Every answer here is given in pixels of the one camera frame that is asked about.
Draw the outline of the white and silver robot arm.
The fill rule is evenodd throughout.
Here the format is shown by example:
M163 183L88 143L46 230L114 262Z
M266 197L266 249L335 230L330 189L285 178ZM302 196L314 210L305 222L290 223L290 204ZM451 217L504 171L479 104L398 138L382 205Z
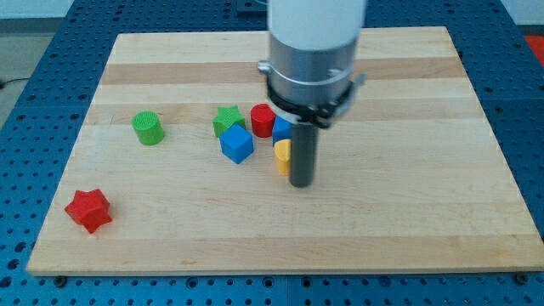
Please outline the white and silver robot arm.
M269 56L258 62L271 107L293 124L328 128L354 101L366 0L269 0Z

